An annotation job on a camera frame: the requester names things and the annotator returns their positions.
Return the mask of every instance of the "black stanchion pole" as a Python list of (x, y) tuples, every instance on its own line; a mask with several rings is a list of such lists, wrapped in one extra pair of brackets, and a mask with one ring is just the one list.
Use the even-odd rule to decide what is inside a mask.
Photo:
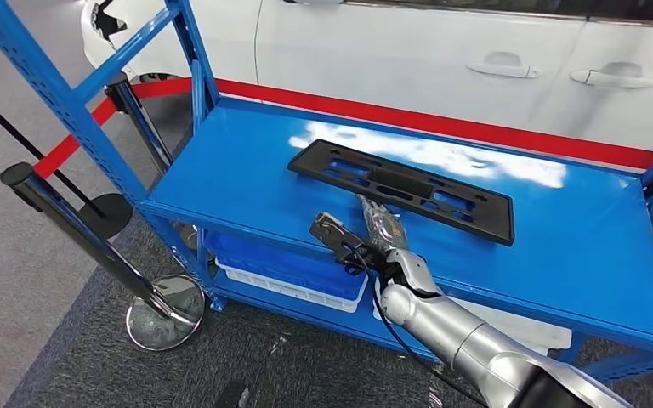
[[(23, 133), (14, 127), (0, 113), (0, 125), (17, 142), (21, 143), (38, 160), (43, 159), (43, 153)], [(79, 200), (83, 201), (84, 207), (79, 211), (86, 222), (102, 237), (111, 238), (123, 230), (131, 219), (133, 209), (131, 205), (120, 194), (110, 193), (89, 200), (75, 184), (69, 180), (60, 170), (54, 172), (54, 176), (61, 180), (66, 188), (71, 190)]]
[[(106, 96), (116, 106), (120, 112), (128, 115), (136, 128), (139, 135), (144, 140), (146, 149), (151, 155), (151, 160), (156, 165), (159, 173), (163, 176), (173, 164), (173, 157), (169, 152), (167, 146), (159, 135), (159, 132), (154, 127), (154, 123), (146, 112), (144, 106), (141, 104), (139, 98), (133, 93), (131, 84), (128, 82), (126, 74), (119, 72), (106, 86)], [(179, 231), (181, 239), (184, 240), (186, 246), (190, 249), (196, 249), (196, 235), (197, 230), (193, 225), (176, 223), (174, 227)]]
[(152, 285), (109, 241), (94, 232), (32, 165), (22, 162), (7, 168), (1, 173), (1, 182), (53, 221), (136, 296), (127, 312), (127, 331), (137, 345), (154, 351), (172, 349), (196, 332), (206, 298), (194, 280), (169, 275)]

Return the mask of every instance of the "white car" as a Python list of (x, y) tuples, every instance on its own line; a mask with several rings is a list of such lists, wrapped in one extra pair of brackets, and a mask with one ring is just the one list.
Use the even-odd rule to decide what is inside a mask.
[[(164, 7), (88, 0), (99, 65)], [(193, 0), (214, 75), (653, 150), (653, 0)], [(187, 77), (175, 31), (124, 69)]]

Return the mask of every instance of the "plastic crate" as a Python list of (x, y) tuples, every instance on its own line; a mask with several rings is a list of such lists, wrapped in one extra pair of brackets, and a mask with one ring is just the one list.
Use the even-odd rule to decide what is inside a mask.
[(292, 298), (353, 313), (366, 288), (366, 275), (352, 276), (326, 263), (234, 235), (209, 233), (204, 246), (234, 281)]

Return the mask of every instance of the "white plastic tray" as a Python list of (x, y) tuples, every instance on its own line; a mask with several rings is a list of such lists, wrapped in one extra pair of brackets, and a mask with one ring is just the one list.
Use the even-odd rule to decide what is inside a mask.
[(361, 296), (364, 294), (364, 289), (366, 288), (367, 282), (367, 277), (364, 275), (364, 283), (362, 283), (361, 289), (359, 290), (359, 296), (354, 300), (349, 300), (335, 297), (326, 293), (313, 291), (311, 289), (296, 286), (281, 280), (257, 275), (252, 272), (247, 272), (246, 270), (222, 265), (219, 263), (218, 258), (215, 259), (215, 262), (217, 266), (226, 272), (226, 276), (234, 281), (239, 281), (252, 286), (258, 286), (272, 292), (281, 293), (282, 295), (291, 296), (292, 298), (306, 300), (307, 302), (317, 303), (332, 309), (342, 310), (343, 312), (347, 313), (354, 313), (356, 311), (356, 306), (359, 304)]

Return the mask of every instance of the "chrome stanchion base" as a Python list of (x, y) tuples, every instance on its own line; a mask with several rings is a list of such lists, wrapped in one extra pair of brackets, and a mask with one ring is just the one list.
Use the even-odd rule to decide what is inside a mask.
[(126, 313), (129, 337), (142, 349), (163, 351), (185, 342), (202, 323), (206, 307), (204, 292), (194, 280), (184, 275), (168, 275), (152, 285), (195, 325), (161, 317), (143, 300), (135, 297)]
[(91, 200), (91, 202), (105, 215), (100, 217), (99, 214), (94, 212), (93, 208), (83, 206), (79, 210), (79, 217), (83, 222), (91, 228), (99, 238), (108, 240), (112, 236), (118, 234), (126, 228), (133, 209), (131, 204), (128, 203), (126, 198), (121, 194), (109, 193), (99, 195)]

